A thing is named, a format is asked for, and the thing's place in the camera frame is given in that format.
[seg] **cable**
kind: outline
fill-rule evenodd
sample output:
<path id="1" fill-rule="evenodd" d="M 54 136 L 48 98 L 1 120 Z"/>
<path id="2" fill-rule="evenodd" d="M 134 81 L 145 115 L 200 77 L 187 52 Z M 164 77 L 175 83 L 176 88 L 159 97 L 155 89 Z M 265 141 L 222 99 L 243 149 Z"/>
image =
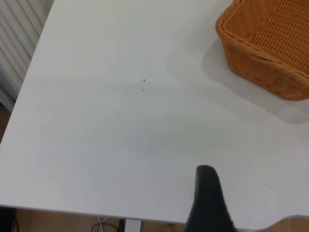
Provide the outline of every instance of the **cable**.
<path id="1" fill-rule="evenodd" d="M 99 223 L 105 222 L 105 221 L 107 221 L 107 220 L 109 220 L 109 219 L 110 219 L 109 217 L 106 217 L 106 218 L 104 218 L 104 219 L 101 219 L 101 217 L 98 216 L 98 222 L 99 222 Z M 98 228 L 96 229 L 96 232 L 99 231 L 100 227 L 101 227 L 101 232 L 104 232 L 104 228 L 103 228 L 102 224 L 100 224 L 100 226 L 98 226 Z"/>
<path id="2" fill-rule="evenodd" d="M 14 221 L 14 227 L 15 227 L 15 225 L 16 225 L 16 227 L 17 227 L 17 232 L 19 232 L 19 224 L 18 224 L 18 221 L 15 219 L 15 221 Z"/>
<path id="3" fill-rule="evenodd" d="M 93 231 L 93 228 L 95 228 L 96 226 L 99 226 L 99 225 L 102 225 L 102 226 L 104 226 L 104 225 L 111 226 L 111 227 L 115 228 L 116 230 L 118 230 L 118 228 L 115 227 L 113 224 L 101 222 L 101 223 L 95 224 L 95 225 L 91 228 L 91 232 Z"/>

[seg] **woven texture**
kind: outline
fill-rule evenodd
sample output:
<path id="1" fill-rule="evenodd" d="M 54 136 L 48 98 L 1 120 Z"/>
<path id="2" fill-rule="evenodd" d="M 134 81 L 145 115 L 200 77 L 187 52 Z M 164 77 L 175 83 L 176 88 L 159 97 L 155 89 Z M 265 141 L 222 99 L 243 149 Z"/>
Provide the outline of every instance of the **woven texture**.
<path id="1" fill-rule="evenodd" d="M 234 0 L 216 30 L 233 72 L 284 99 L 309 99 L 309 0 Z"/>

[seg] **white radiator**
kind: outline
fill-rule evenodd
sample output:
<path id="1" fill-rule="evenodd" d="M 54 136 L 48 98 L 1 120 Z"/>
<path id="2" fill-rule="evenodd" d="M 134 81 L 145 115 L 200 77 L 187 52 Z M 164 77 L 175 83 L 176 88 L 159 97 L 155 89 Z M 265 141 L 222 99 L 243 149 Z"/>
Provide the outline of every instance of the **white radiator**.
<path id="1" fill-rule="evenodd" d="M 0 0 L 0 71 L 17 98 L 54 0 Z"/>

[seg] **table top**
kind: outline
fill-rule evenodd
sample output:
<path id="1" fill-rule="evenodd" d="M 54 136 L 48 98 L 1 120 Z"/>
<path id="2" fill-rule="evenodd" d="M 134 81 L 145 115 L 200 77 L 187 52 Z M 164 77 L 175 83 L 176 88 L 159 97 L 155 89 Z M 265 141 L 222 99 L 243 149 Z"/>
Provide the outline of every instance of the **table top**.
<path id="1" fill-rule="evenodd" d="M 230 0 L 56 0 L 0 146 L 0 204 L 185 223 L 214 167 L 238 228 L 309 216 L 309 101 L 228 68 Z"/>

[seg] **basket rim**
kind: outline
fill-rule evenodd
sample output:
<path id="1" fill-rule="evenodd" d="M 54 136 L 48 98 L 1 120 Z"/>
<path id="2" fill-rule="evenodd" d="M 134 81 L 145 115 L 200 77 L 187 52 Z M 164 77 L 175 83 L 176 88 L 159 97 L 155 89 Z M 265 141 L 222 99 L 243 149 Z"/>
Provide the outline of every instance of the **basket rim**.
<path id="1" fill-rule="evenodd" d="M 278 58 L 272 56 L 261 48 L 255 46 L 254 44 L 240 38 L 238 35 L 231 33 L 226 29 L 227 21 L 236 14 L 240 4 L 244 0 L 233 0 L 233 3 L 220 15 L 216 22 L 216 31 L 223 42 L 232 45 L 242 51 L 245 51 L 253 59 L 268 65 L 269 67 L 275 68 L 285 74 L 291 76 L 295 81 L 304 86 L 299 86 L 303 89 L 309 89 L 309 74 L 295 69 L 289 64 L 279 60 Z"/>

